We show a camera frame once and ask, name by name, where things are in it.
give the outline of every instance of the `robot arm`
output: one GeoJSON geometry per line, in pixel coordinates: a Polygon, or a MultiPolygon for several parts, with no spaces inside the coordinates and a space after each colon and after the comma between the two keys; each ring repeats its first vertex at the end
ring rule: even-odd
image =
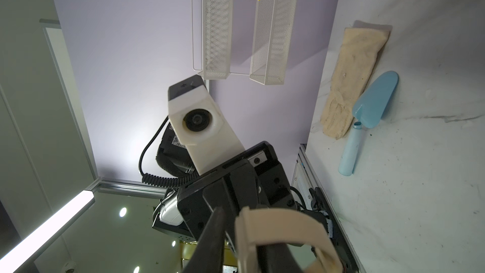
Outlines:
{"type": "Polygon", "coordinates": [[[221,272],[224,240],[242,273],[300,272],[286,243],[315,247],[317,260],[306,271],[342,272],[324,226],[296,211],[274,148],[262,142],[245,150],[200,76],[168,94],[171,125],[200,175],[180,186],[160,214],[166,224],[184,224],[198,241],[184,272],[221,272]]]}

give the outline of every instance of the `white wall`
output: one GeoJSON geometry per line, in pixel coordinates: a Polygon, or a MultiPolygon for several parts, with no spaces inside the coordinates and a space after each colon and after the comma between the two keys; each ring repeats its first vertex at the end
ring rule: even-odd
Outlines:
{"type": "MultiPolygon", "coordinates": [[[[0,199],[22,238],[93,181],[40,18],[53,0],[0,0],[0,199]]],[[[55,272],[62,239],[36,264],[55,272]]]]}

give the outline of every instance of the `ceiling light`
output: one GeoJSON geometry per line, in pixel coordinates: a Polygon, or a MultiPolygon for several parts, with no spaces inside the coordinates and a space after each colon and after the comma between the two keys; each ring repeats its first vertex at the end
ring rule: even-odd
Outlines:
{"type": "Polygon", "coordinates": [[[33,231],[25,240],[13,248],[7,255],[0,259],[0,268],[3,273],[13,273],[23,263],[35,259],[36,252],[42,252],[41,248],[56,234],[61,234],[62,229],[74,221],[74,217],[87,210],[94,203],[94,194],[91,191],[82,191],[64,207],[46,220],[39,228],[33,231]]]}
{"type": "Polygon", "coordinates": [[[120,217],[123,217],[126,215],[126,208],[123,208],[120,210],[120,217]]]}

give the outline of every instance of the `wire mesh basket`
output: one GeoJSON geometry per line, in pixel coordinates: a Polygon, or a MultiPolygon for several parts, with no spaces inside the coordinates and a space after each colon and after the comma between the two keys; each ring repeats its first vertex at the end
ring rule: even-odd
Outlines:
{"type": "Polygon", "coordinates": [[[256,6],[249,78],[264,85],[285,82],[296,0],[260,0],[256,6]]]}
{"type": "Polygon", "coordinates": [[[202,0],[203,79],[226,79],[231,63],[233,0],[202,0]]]}

